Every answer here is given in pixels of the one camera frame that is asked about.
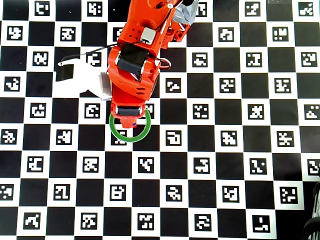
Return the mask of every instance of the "white square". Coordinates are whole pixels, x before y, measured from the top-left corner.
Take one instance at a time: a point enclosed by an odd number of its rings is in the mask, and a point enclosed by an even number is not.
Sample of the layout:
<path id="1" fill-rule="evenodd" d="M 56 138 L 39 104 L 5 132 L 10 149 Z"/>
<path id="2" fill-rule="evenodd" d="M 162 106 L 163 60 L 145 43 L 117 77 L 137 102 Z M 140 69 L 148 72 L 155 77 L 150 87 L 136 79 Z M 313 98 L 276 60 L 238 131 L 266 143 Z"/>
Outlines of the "white square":
<path id="1" fill-rule="evenodd" d="M 20 178 L 0 178 L 0 207 L 18 207 L 20 199 Z"/>
<path id="2" fill-rule="evenodd" d="M 186 72 L 160 72 L 159 89 L 161 99 L 187 98 Z"/>
<path id="3" fill-rule="evenodd" d="M 215 151 L 217 153 L 243 153 L 243 135 L 244 134 L 242 125 L 215 125 Z"/>
<path id="4" fill-rule="evenodd" d="M 133 151 L 132 179 L 160 179 L 160 152 Z"/>
<path id="5" fill-rule="evenodd" d="M 50 151 L 77 151 L 78 134 L 78 124 L 51 124 Z"/>
<path id="6" fill-rule="evenodd" d="M 268 48 L 264 46 L 248 46 L 240 48 L 241 73 L 267 73 Z"/>
<path id="7" fill-rule="evenodd" d="M 213 22 L 213 46 L 215 48 L 240 47 L 239 22 Z"/>
<path id="8" fill-rule="evenodd" d="M 246 3 L 259 2 L 258 9 Z M 267 21 L 267 2 L 265 0 L 239 0 L 239 21 L 240 22 L 266 22 Z"/>
<path id="9" fill-rule="evenodd" d="M 123 128 L 121 124 L 115 124 L 115 128 L 117 129 L 117 131 L 120 134 L 126 133 L 126 136 L 128 138 L 133 137 L 134 132 L 133 132 L 132 128 L 130 128 L 130 129 Z M 104 149 L 105 150 L 108 150 L 109 152 L 131 152 L 133 150 L 133 143 L 132 142 L 124 142 L 124 141 L 117 139 L 113 135 L 111 137 L 111 135 L 112 135 L 112 133 L 110 130 L 110 126 L 109 126 L 109 124 L 106 124 L 105 125 L 105 138 L 104 138 L 104 144 L 105 144 Z"/>
<path id="10" fill-rule="evenodd" d="M 76 206 L 74 216 L 75 236 L 102 236 L 104 234 L 103 206 Z"/>
<path id="11" fill-rule="evenodd" d="M 56 21 L 54 27 L 54 46 L 81 47 L 81 34 L 82 23 L 80 21 Z"/>
<path id="12" fill-rule="evenodd" d="M 160 207 L 132 207 L 131 235 L 133 237 L 160 236 Z"/>
<path id="13" fill-rule="evenodd" d="M 75 207 L 77 194 L 76 178 L 49 178 L 48 179 L 48 207 Z"/>
<path id="14" fill-rule="evenodd" d="M 26 96 L 26 71 L 0 71 L 0 96 L 24 98 Z"/>
<path id="15" fill-rule="evenodd" d="M 187 179 L 160 179 L 160 207 L 188 208 L 189 193 Z"/>
<path id="16" fill-rule="evenodd" d="M 51 97 L 26 97 L 24 99 L 25 124 L 51 124 L 52 121 Z"/>
<path id="17" fill-rule="evenodd" d="M 39 4 L 37 0 L 29 0 L 29 21 L 31 22 L 55 22 L 56 1 L 45 0 L 47 4 Z"/>
<path id="18" fill-rule="evenodd" d="M 28 46 L 26 55 L 26 70 L 28 72 L 53 72 L 54 65 L 54 46 Z"/>
<path id="19" fill-rule="evenodd" d="M 244 180 L 273 181 L 274 170 L 271 152 L 243 153 Z"/>
<path id="20" fill-rule="evenodd" d="M 186 48 L 187 73 L 213 73 L 214 49 L 213 47 L 187 47 Z"/>
<path id="21" fill-rule="evenodd" d="M 297 74 L 295 72 L 269 72 L 270 99 L 297 99 Z"/>
<path id="22" fill-rule="evenodd" d="M 80 48 L 80 53 L 81 54 L 89 53 L 91 51 L 97 50 L 98 48 L 99 48 L 98 46 L 82 46 Z M 108 68 L 108 48 L 97 51 L 93 54 L 81 55 L 80 59 L 90 64 L 91 66 L 95 67 L 101 73 L 106 73 Z"/>
<path id="23" fill-rule="evenodd" d="M 108 22 L 107 34 L 106 34 L 106 44 L 116 44 L 118 37 L 122 32 L 122 28 L 125 26 L 126 22 Z"/>
<path id="24" fill-rule="evenodd" d="M 218 237 L 218 214 L 216 208 L 188 209 L 189 237 L 191 238 L 217 238 Z M 208 231 L 199 230 L 211 227 Z"/>
<path id="25" fill-rule="evenodd" d="M 76 158 L 77 179 L 105 178 L 105 151 L 78 151 Z"/>
<path id="26" fill-rule="evenodd" d="M 82 0 L 81 8 L 82 8 L 82 18 L 81 21 L 84 23 L 106 23 L 108 22 L 108 2 L 107 1 L 97 1 L 102 4 L 102 9 L 93 4 L 88 5 L 88 2 L 93 2 L 92 0 Z"/>
<path id="27" fill-rule="evenodd" d="M 11 21 L 11 20 L 2 21 L 1 46 L 26 47 L 28 46 L 28 41 L 29 41 L 28 37 L 29 37 L 28 21 Z"/>
<path id="28" fill-rule="evenodd" d="M 14 136 L 14 132 L 7 130 L 16 130 L 17 135 Z M 0 144 L 0 151 L 21 151 L 24 141 L 24 124 L 23 123 L 0 123 L 0 139 L 6 141 L 8 144 Z"/>
<path id="29" fill-rule="evenodd" d="M 320 169 L 320 153 L 301 153 L 302 180 L 318 182 Z"/>
<path id="30" fill-rule="evenodd" d="M 213 92 L 215 99 L 241 99 L 241 73 L 215 72 L 213 74 Z"/>
<path id="31" fill-rule="evenodd" d="M 32 218 L 26 219 L 27 223 L 24 221 L 25 213 L 35 213 L 34 216 L 29 216 Z M 24 229 L 26 227 L 33 225 L 35 228 L 39 229 Z M 19 206 L 16 235 L 17 236 L 45 236 L 47 226 L 47 207 L 46 206 Z"/>
<path id="32" fill-rule="evenodd" d="M 150 98 L 149 101 L 145 101 L 145 107 L 148 108 L 151 116 L 152 125 L 160 125 L 160 98 Z M 137 125 L 146 125 L 146 119 L 139 118 L 136 120 Z"/>
<path id="33" fill-rule="evenodd" d="M 104 179 L 103 206 L 132 207 L 132 179 L 106 178 Z"/>
<path id="34" fill-rule="evenodd" d="M 320 46 L 296 46 L 294 52 L 296 73 L 320 72 Z"/>
<path id="35" fill-rule="evenodd" d="M 188 151 L 188 179 L 215 180 L 216 154 L 205 151 Z"/>
<path id="36" fill-rule="evenodd" d="M 50 167 L 50 151 L 22 151 L 21 171 L 22 179 L 48 179 Z"/>
<path id="37" fill-rule="evenodd" d="M 79 124 L 106 124 L 107 102 L 98 97 L 79 98 Z"/>
<path id="38" fill-rule="evenodd" d="M 296 46 L 295 24 L 293 21 L 267 21 L 266 31 L 266 41 L 268 47 Z"/>
<path id="39" fill-rule="evenodd" d="M 270 101 L 264 98 L 242 99 L 242 125 L 244 126 L 269 126 L 270 118 Z"/>
<path id="40" fill-rule="evenodd" d="M 216 180 L 216 207 L 217 209 L 246 209 L 245 181 Z"/>
<path id="41" fill-rule="evenodd" d="M 299 126 L 272 125 L 271 129 L 271 150 L 272 153 L 301 153 L 300 129 Z M 290 134 L 285 136 L 284 132 L 293 132 L 294 146 L 290 146 Z M 278 137 L 281 138 L 281 145 L 278 146 Z"/>
<path id="42" fill-rule="evenodd" d="M 160 125 L 160 152 L 187 152 L 188 125 Z"/>
<path id="43" fill-rule="evenodd" d="M 301 6 L 301 3 L 312 3 L 312 6 Z M 299 0 L 292 1 L 293 21 L 294 22 L 319 22 L 319 1 L 318 0 Z"/>
<path id="44" fill-rule="evenodd" d="M 273 209 L 246 209 L 246 236 L 254 239 L 277 239 L 276 211 Z M 253 216 L 259 217 L 261 225 L 253 226 Z M 263 217 L 267 216 L 269 224 L 264 224 Z"/>
<path id="45" fill-rule="evenodd" d="M 298 99 L 298 113 L 300 126 L 320 126 L 320 99 Z"/>
<path id="46" fill-rule="evenodd" d="M 288 199 L 285 203 L 281 202 L 281 198 L 284 199 L 287 192 L 281 191 L 280 188 L 289 187 L 294 188 L 297 198 Z M 274 191 L 274 206 L 276 210 L 304 210 L 304 186 L 302 181 L 273 181 Z"/>
<path id="47" fill-rule="evenodd" d="M 188 125 L 212 125 L 215 122 L 215 100 L 213 98 L 188 98 L 186 111 Z"/>
<path id="48" fill-rule="evenodd" d="M 214 19 L 214 6 L 211 0 L 199 0 L 198 10 L 196 11 L 195 23 L 212 23 Z"/>

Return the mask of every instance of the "black plastic part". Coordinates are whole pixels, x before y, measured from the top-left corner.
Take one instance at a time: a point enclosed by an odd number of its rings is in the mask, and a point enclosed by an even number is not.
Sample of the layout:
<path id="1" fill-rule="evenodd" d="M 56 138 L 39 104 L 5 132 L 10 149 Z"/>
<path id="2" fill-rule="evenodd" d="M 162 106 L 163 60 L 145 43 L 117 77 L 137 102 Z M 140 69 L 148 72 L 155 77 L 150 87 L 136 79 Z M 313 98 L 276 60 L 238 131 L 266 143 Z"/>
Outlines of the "black plastic part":
<path id="1" fill-rule="evenodd" d="M 127 44 L 121 50 L 118 68 L 139 77 L 148 54 L 149 52 L 143 48 Z"/>
<path id="2" fill-rule="evenodd" d="M 73 79 L 74 77 L 75 65 L 67 64 L 63 66 L 58 66 L 56 69 L 56 82 Z"/>
<path id="3" fill-rule="evenodd" d="M 119 116 L 134 116 L 137 117 L 140 115 L 139 107 L 135 106 L 119 106 L 118 107 Z"/>

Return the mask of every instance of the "green ring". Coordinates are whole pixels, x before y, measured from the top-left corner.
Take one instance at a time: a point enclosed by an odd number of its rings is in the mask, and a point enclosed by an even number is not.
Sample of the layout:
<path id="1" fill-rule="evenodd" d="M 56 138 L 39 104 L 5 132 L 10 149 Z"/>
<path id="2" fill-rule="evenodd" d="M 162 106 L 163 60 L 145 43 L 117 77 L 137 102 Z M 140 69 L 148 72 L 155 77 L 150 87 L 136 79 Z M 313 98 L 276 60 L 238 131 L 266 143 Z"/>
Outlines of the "green ring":
<path id="1" fill-rule="evenodd" d="M 109 117 L 109 125 L 110 125 L 110 129 L 111 129 L 111 133 L 119 140 L 127 142 L 127 143 L 136 143 L 139 142 L 140 140 L 144 139 L 147 134 L 149 133 L 150 129 L 151 129 L 151 115 L 148 111 L 148 109 L 145 109 L 145 127 L 143 129 L 143 131 L 138 135 L 138 136 L 134 136 L 134 137 L 127 137 L 127 136 L 123 136 L 121 135 L 118 130 L 116 129 L 115 126 L 115 117 L 110 113 L 110 117 Z"/>

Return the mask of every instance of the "black square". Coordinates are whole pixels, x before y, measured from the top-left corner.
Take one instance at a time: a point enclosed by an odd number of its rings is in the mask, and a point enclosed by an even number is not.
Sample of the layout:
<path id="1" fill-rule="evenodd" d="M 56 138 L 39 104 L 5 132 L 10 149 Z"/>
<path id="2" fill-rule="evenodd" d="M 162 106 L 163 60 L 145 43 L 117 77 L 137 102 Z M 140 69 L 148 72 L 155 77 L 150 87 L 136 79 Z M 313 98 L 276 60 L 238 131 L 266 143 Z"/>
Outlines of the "black square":
<path id="1" fill-rule="evenodd" d="M 299 99 L 320 98 L 320 74 L 319 73 L 297 73 L 297 90 Z"/>
<path id="2" fill-rule="evenodd" d="M 187 124 L 186 99 L 161 99 L 160 100 L 161 124 Z"/>
<path id="3" fill-rule="evenodd" d="M 266 22 L 240 22 L 241 47 L 266 47 Z"/>
<path id="4" fill-rule="evenodd" d="M 8 26 L 6 31 L 6 39 L 8 41 L 22 41 L 23 33 L 23 26 Z"/>
<path id="5" fill-rule="evenodd" d="M 318 22 L 295 22 L 294 33 L 296 46 L 320 46 Z"/>
<path id="6" fill-rule="evenodd" d="M 214 22 L 239 22 L 239 1 L 213 1 Z"/>
<path id="7" fill-rule="evenodd" d="M 104 180 L 77 179 L 75 205 L 102 207 L 104 205 Z"/>
<path id="8" fill-rule="evenodd" d="M 218 209 L 218 233 L 221 238 L 246 238 L 246 210 Z"/>
<path id="9" fill-rule="evenodd" d="M 21 77 L 19 76 L 5 76 L 4 77 L 4 91 L 5 92 L 20 92 Z"/>
<path id="10" fill-rule="evenodd" d="M 81 46 L 103 47 L 107 44 L 106 22 L 83 22 Z"/>
<path id="11" fill-rule="evenodd" d="M 30 21 L 28 39 L 29 46 L 53 46 L 55 44 L 55 23 Z"/>
<path id="12" fill-rule="evenodd" d="M 78 98 L 53 98 L 52 123 L 77 124 L 79 115 Z"/>
<path id="13" fill-rule="evenodd" d="M 52 72 L 27 72 L 26 97 L 51 97 L 53 86 Z"/>
<path id="14" fill-rule="evenodd" d="M 241 99 L 215 99 L 216 125 L 241 125 L 242 106 Z"/>
<path id="15" fill-rule="evenodd" d="M 19 178 L 21 151 L 0 151 L 0 178 Z"/>
<path id="16" fill-rule="evenodd" d="M 23 123 L 25 99 L 18 97 L 0 98 L 0 123 Z"/>
<path id="17" fill-rule="evenodd" d="M 301 157 L 297 153 L 273 153 L 273 179 L 302 181 Z"/>
<path id="18" fill-rule="evenodd" d="M 49 150 L 50 124 L 25 124 L 23 150 Z"/>
<path id="19" fill-rule="evenodd" d="M 104 236 L 131 236 L 131 208 L 105 207 Z"/>
<path id="20" fill-rule="evenodd" d="M 133 207 L 159 207 L 160 181 L 155 179 L 132 180 L 132 206 Z"/>
<path id="21" fill-rule="evenodd" d="M 212 73 L 187 74 L 188 98 L 213 98 L 214 75 Z"/>
<path id="22" fill-rule="evenodd" d="M 245 152 L 271 153 L 270 126 L 243 126 Z"/>
<path id="23" fill-rule="evenodd" d="M 185 47 L 169 47 L 160 50 L 161 58 L 168 59 L 172 66 L 169 70 L 163 70 L 164 73 L 185 73 L 187 71 L 187 52 Z"/>
<path id="24" fill-rule="evenodd" d="M 187 179 L 188 156 L 186 152 L 160 153 L 161 179 Z"/>
<path id="25" fill-rule="evenodd" d="M 244 155 L 243 153 L 217 152 L 216 179 L 223 180 L 244 180 Z"/>
<path id="26" fill-rule="evenodd" d="M 105 177 L 130 179 L 132 177 L 132 153 L 107 151 L 105 153 Z"/>
<path id="27" fill-rule="evenodd" d="M 189 152 L 214 152 L 215 127 L 188 125 L 188 151 Z"/>
<path id="28" fill-rule="evenodd" d="M 187 208 L 161 208 L 160 215 L 161 236 L 188 237 L 189 228 Z"/>
<path id="29" fill-rule="evenodd" d="M 195 22 L 186 35 L 187 47 L 212 47 L 213 32 L 211 22 Z"/>
<path id="30" fill-rule="evenodd" d="M 81 0 L 56 0 L 56 21 L 81 21 Z"/>
<path id="31" fill-rule="evenodd" d="M 76 151 L 50 152 L 50 178 L 75 178 L 77 175 Z"/>
<path id="32" fill-rule="evenodd" d="M 277 21 L 277 22 L 292 21 L 293 20 L 292 4 L 290 3 L 274 4 L 273 2 L 267 2 L 266 20 Z"/>
<path id="33" fill-rule="evenodd" d="M 300 126 L 301 152 L 302 153 L 320 153 L 320 127 L 318 126 Z"/>
<path id="34" fill-rule="evenodd" d="M 142 133 L 145 125 L 138 125 L 133 129 L 133 136 Z M 152 125 L 147 136 L 133 143 L 133 151 L 159 151 L 160 149 L 160 126 Z"/>
<path id="35" fill-rule="evenodd" d="M 240 73 L 240 48 L 213 48 L 215 73 Z"/>
<path id="36" fill-rule="evenodd" d="M 296 99 L 270 99 L 271 125 L 298 125 Z"/>
<path id="37" fill-rule="evenodd" d="M 104 151 L 105 125 L 79 125 L 78 150 Z"/>
<path id="38" fill-rule="evenodd" d="M 25 71 L 26 69 L 26 46 L 1 46 L 0 71 Z"/>
<path id="39" fill-rule="evenodd" d="M 61 60 L 64 57 L 72 56 L 72 55 L 79 55 L 80 47 L 55 47 L 54 48 L 54 71 L 57 71 L 58 63 L 61 62 Z"/>
<path id="40" fill-rule="evenodd" d="M 217 193 L 214 180 L 189 180 L 189 208 L 216 208 Z"/>
<path id="41" fill-rule="evenodd" d="M 242 98 L 268 99 L 269 82 L 267 73 L 242 73 Z"/>
<path id="42" fill-rule="evenodd" d="M 270 73 L 291 73 L 296 71 L 294 47 L 268 47 Z"/>
<path id="43" fill-rule="evenodd" d="M 3 1 L 3 20 L 29 20 L 29 1 L 28 0 L 4 0 Z"/>
<path id="44" fill-rule="evenodd" d="M 272 181 L 245 181 L 247 209 L 275 209 L 274 183 Z"/>
<path id="45" fill-rule="evenodd" d="M 75 228 L 74 207 L 48 207 L 46 235 L 72 236 Z"/>
<path id="46" fill-rule="evenodd" d="M 21 179 L 19 206 L 47 206 L 48 179 Z"/>

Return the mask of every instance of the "checkerboard mat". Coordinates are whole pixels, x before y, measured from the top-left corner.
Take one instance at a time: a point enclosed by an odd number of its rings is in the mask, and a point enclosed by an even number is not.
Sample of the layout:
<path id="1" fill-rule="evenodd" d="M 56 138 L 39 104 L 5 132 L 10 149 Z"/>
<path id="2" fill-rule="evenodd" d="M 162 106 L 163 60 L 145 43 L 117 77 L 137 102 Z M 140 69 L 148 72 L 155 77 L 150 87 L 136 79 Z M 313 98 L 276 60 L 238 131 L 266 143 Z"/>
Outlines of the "checkerboard mat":
<path id="1" fill-rule="evenodd" d="M 0 0 L 0 239 L 297 239 L 319 180 L 319 1 L 200 0 L 137 143 L 113 137 L 109 102 L 55 84 L 129 4 Z M 81 59 L 105 72 L 108 50 Z"/>

